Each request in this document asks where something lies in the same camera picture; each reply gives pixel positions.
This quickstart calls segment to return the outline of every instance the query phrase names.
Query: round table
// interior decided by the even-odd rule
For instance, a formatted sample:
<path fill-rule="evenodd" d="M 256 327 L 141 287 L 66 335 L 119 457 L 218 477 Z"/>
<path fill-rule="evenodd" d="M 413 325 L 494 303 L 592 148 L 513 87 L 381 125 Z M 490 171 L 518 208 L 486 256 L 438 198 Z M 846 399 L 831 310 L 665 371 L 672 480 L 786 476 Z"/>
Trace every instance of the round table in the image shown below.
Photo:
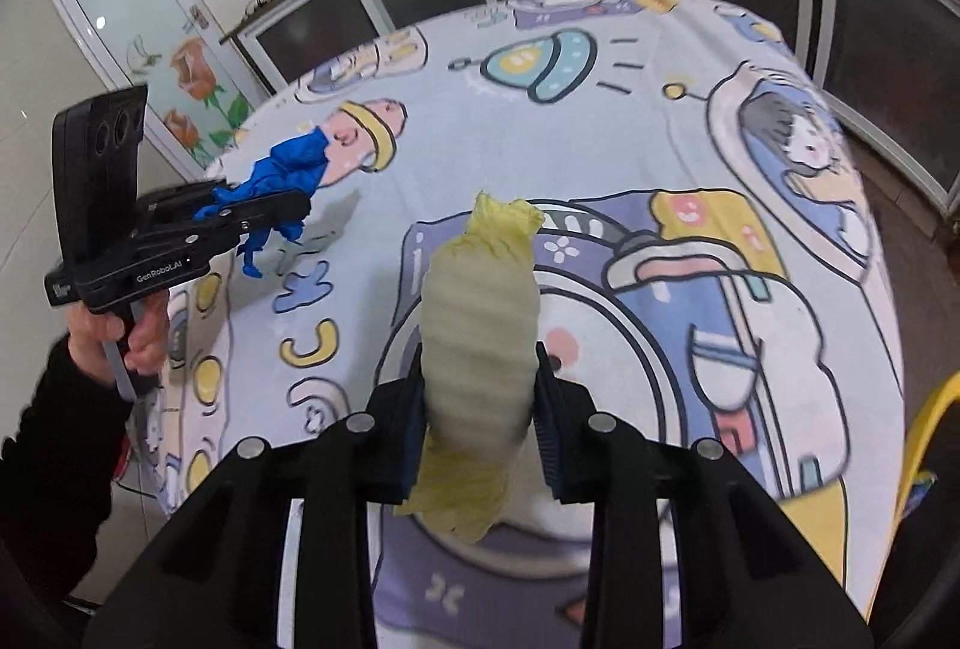
<path fill-rule="evenodd" d="M 841 131 L 776 27 L 715 0 L 437 17 L 301 77 L 209 174 L 245 180 L 316 127 L 328 166 L 299 244 L 274 233 L 262 279 L 224 255 L 173 292 L 142 429 L 168 509 L 241 438 L 316 436 L 405 373 L 430 257 L 486 190 L 544 211 L 557 374 L 648 438 L 722 441 L 866 611 L 894 518 L 901 347 Z M 589 537 L 589 507 L 550 498 L 532 434 L 483 542 L 371 507 L 381 645 L 576 646 Z M 673 645 L 669 513 L 661 545 Z"/>

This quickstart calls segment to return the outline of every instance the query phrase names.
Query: cartoon astronaut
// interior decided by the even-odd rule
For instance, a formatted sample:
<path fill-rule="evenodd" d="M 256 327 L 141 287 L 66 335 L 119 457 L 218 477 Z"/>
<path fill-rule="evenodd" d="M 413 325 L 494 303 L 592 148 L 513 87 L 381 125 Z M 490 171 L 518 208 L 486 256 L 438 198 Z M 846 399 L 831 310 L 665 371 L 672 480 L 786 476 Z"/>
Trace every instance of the cartoon astronaut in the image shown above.
<path fill-rule="evenodd" d="M 410 26 L 323 62 L 296 81 L 296 100 L 303 104 L 332 99 L 371 77 L 391 77 L 424 68 L 424 35 Z"/>
<path fill-rule="evenodd" d="M 847 431 L 819 329 L 785 278 L 747 200 L 728 190 L 630 192 L 535 201 L 539 339 L 555 373 L 647 438 L 715 436 L 792 515 L 832 569 L 846 534 L 838 477 Z M 466 215 L 417 223 L 403 246 L 395 331 L 377 380 L 409 366 L 419 288 L 432 252 Z M 528 439 L 501 523 L 475 546 L 434 537 L 416 518 L 379 516 L 374 607 L 384 629 L 453 645 L 577 645 L 586 594 L 589 508 L 562 507 Z M 826 540 L 810 529 L 826 518 Z M 662 515 L 664 619 L 679 643 L 676 547 Z M 496 612 L 498 619 L 485 614 Z"/>
<path fill-rule="evenodd" d="M 670 12 L 677 0 L 509 0 L 518 29 L 579 22 L 590 17 L 637 14 L 644 10 Z"/>
<path fill-rule="evenodd" d="M 792 74 L 744 62 L 710 95 L 707 122 L 720 155 L 776 219 L 821 261 L 860 280 L 870 211 L 819 96 Z"/>

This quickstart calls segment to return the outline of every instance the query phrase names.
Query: table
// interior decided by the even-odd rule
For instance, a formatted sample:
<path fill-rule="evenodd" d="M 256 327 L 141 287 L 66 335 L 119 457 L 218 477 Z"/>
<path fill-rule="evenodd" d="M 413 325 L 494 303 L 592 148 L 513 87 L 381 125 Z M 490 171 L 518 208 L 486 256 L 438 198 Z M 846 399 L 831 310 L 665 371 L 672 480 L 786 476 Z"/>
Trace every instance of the table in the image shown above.
<path fill-rule="evenodd" d="M 315 436 L 404 374 L 430 257 L 486 190 L 544 211 L 557 374 L 648 438 L 720 439 L 869 607 L 904 439 L 896 315 L 840 128 L 778 29 L 714 0 L 437 17 L 301 77 L 210 174 L 244 180 L 317 126 L 329 163 L 301 244 L 273 234 L 263 279 L 224 255 L 172 295 L 164 386 L 140 415 L 168 509 L 241 438 Z M 591 516 L 550 499 L 532 434 L 483 542 L 371 507 L 381 645 L 576 646 Z M 661 547 L 674 645 L 665 509 Z"/>

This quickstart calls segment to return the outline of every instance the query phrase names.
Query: hand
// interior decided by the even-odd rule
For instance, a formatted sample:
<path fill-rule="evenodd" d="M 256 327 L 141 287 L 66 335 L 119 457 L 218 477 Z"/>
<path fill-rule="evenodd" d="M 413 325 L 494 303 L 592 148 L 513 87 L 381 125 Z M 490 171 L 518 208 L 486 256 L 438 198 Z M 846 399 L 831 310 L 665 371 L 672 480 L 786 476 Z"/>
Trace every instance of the hand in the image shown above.
<path fill-rule="evenodd" d="M 143 300 L 143 318 L 133 327 L 127 340 L 130 351 L 124 356 L 124 364 L 129 371 L 141 375 L 155 375 L 160 372 L 167 358 L 169 300 L 169 291 L 157 291 Z M 93 315 L 86 305 L 79 302 L 67 309 L 66 325 L 70 332 L 67 350 L 73 363 L 80 372 L 94 381 L 112 385 L 115 379 L 103 344 L 117 342 L 123 337 L 123 321 L 113 313 Z"/>

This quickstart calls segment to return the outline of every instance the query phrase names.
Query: glass door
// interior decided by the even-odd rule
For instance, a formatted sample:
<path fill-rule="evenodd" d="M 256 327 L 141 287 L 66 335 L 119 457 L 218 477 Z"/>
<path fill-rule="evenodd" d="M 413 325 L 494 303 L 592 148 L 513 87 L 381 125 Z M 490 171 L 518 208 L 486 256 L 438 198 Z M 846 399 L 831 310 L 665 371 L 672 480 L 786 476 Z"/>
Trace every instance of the glass door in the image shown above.
<path fill-rule="evenodd" d="M 200 0 L 59 0 L 113 86 L 146 83 L 147 128 L 197 178 L 266 96 Z"/>

